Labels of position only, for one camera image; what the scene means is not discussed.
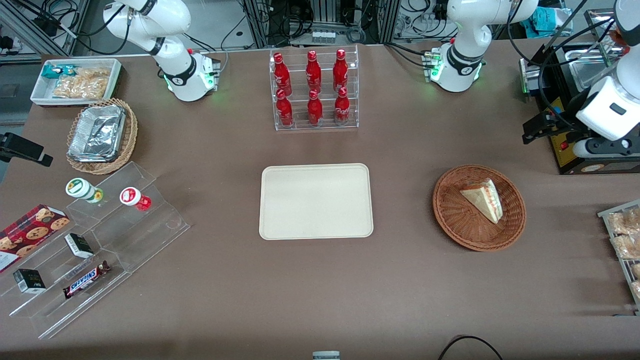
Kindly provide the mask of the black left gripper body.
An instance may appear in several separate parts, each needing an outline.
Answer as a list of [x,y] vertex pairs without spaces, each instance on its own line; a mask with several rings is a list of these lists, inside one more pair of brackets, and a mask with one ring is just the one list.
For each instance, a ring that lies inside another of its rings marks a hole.
[[578,119],[578,111],[584,107],[588,96],[588,92],[580,92],[563,107],[562,111],[559,111],[558,107],[553,105],[553,102],[549,102],[547,107],[550,112],[555,111],[556,115],[551,115],[555,122],[551,127],[551,132],[547,135],[551,137],[562,133],[574,132],[580,133],[581,137],[593,137],[595,132],[585,125],[582,120]]

